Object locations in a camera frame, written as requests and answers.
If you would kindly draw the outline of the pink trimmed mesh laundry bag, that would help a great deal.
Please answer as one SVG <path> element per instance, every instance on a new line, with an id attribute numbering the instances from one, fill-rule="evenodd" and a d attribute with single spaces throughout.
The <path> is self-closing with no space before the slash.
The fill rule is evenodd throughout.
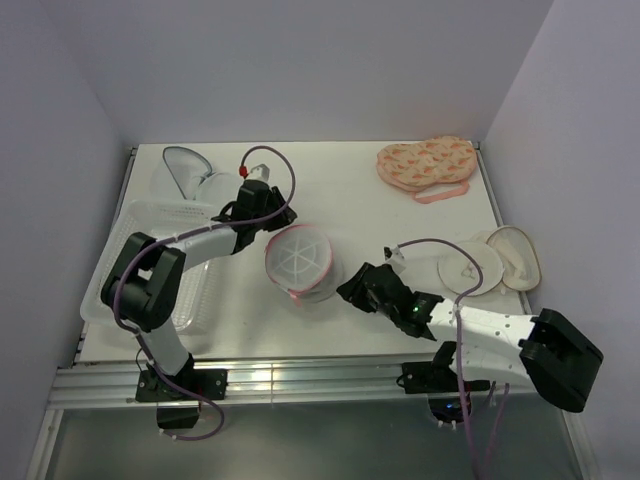
<path id="1" fill-rule="evenodd" d="M 296 305 L 329 299 L 343 278 L 331 240 L 311 225 L 294 225 L 272 237 L 264 265 L 270 281 Z"/>

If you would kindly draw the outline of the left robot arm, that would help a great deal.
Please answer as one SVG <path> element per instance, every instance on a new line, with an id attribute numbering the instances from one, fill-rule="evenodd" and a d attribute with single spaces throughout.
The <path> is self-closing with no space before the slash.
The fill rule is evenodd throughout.
<path id="1" fill-rule="evenodd" d="M 136 232 L 121 249 L 100 293 L 119 328 L 131 333 L 172 399 L 196 394 L 194 359 L 172 323 L 183 273 L 211 259 L 232 256 L 260 231 L 273 232 L 297 218 L 291 197 L 261 180 L 246 180 L 237 198 L 205 225 L 156 239 Z"/>

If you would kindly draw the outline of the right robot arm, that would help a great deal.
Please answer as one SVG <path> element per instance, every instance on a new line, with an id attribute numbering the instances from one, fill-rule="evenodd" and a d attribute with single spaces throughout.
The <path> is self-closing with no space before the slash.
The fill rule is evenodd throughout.
<path id="1" fill-rule="evenodd" d="M 460 358 L 446 356 L 432 368 L 435 383 L 446 390 L 464 380 L 523 381 L 555 407 L 580 413 L 604 360 L 555 310 L 514 315 L 457 307 L 440 295 L 412 291 L 388 264 L 363 264 L 337 294 L 358 310 L 385 316 L 410 337 L 461 342 Z"/>

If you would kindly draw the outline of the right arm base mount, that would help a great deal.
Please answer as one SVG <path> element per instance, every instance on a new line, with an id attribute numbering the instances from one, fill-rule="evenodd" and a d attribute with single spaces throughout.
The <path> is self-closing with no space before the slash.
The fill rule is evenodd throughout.
<path id="1" fill-rule="evenodd" d="M 464 421 L 458 377 L 450 368 L 437 365 L 435 361 L 406 362 L 401 365 L 396 385 L 407 395 L 444 394 L 444 397 L 428 401 L 434 418 L 445 424 Z"/>

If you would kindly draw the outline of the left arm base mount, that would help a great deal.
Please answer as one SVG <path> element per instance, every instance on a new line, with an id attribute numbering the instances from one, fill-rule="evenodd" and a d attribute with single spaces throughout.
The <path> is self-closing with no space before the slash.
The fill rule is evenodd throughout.
<path id="1" fill-rule="evenodd" d="M 223 400 L 226 394 L 225 369 L 196 369 L 168 379 L 181 389 L 189 390 L 210 401 Z M 134 399 L 139 404 L 155 404 L 157 425 L 165 430 L 177 430 L 179 433 L 196 425 L 204 407 L 202 400 L 198 400 L 196 406 L 170 407 L 170 403 L 195 401 L 195 398 L 170 386 L 152 367 L 139 374 Z"/>

